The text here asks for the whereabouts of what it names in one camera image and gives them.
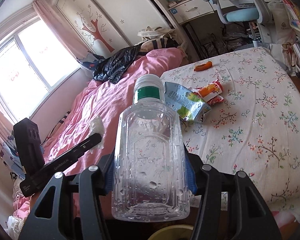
blue gripper pad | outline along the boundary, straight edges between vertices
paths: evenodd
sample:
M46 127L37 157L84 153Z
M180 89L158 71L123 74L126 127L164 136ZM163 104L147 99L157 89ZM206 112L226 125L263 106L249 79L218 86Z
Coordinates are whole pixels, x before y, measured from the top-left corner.
M108 194L112 190L114 180L114 159L111 161L109 168L105 174L105 191Z
M191 190L192 194L197 193L197 184L195 182L195 173L194 170L192 169L192 166L190 164L190 161L188 159L188 156L186 155L186 182L188 189Z

metal screw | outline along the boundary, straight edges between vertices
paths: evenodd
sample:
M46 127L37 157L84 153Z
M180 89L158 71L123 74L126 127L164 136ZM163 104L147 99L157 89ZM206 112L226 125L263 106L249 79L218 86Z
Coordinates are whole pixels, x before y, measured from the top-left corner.
M239 171L239 172L238 172L238 176L239 176L240 178L244 178L244 177L246 176L246 173L245 173L244 171Z
M89 171L97 171L99 168L96 165L91 165L88 169Z
M56 173L54 174L54 177L55 177L56 179L60 179L60 178L62 178L62 176L63 176L63 173L60 172L60 171L58 171L58 172L56 172Z
M211 170L211 166L209 164L205 164L205 165L202 166L202 169L204 171L210 171Z

snack bag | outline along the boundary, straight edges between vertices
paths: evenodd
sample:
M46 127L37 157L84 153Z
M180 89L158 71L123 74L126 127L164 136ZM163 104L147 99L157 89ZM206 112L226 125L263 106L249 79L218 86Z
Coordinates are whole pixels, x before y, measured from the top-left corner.
M209 106L213 106L213 105L216 105L218 103L222 103L223 101L225 101L225 99L221 96L221 95L217 95L216 97L214 97L213 99L209 100L207 102L207 104Z
M201 123L202 115L211 110L211 107L202 98L188 88L171 82L165 82L164 86L166 105L175 110L180 119Z
M219 79L211 82L210 84L206 85L201 89L198 89L198 94L206 102L220 95L222 92L223 92L223 87L220 84Z

clothing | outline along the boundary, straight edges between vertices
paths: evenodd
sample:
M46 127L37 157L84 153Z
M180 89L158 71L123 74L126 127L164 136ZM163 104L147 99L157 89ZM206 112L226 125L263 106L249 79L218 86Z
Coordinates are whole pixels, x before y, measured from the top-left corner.
M84 63L90 67L94 65L93 79L95 81L106 82L109 80L112 84L117 84L122 74L136 59L145 56L154 49L176 48L178 46L178 43L171 38L154 39L121 49L106 60L101 61L96 57L91 63Z

white tissue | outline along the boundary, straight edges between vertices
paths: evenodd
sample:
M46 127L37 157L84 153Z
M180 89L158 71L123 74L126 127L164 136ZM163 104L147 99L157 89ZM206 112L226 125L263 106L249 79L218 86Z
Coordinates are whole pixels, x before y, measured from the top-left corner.
M17 240L19 238L20 232L25 224L23 219L9 216L7 226L8 226L8 235L13 239Z
M95 147L93 147L91 150L93 149L103 149L104 146L103 146L103 135L105 134L105 127L103 126L103 122L102 122L102 119L100 117L100 115L97 115L90 123L90 131L89 131L89 134L87 136L87 138L95 133L98 133L101 135L102 139L101 139L101 142L96 145Z

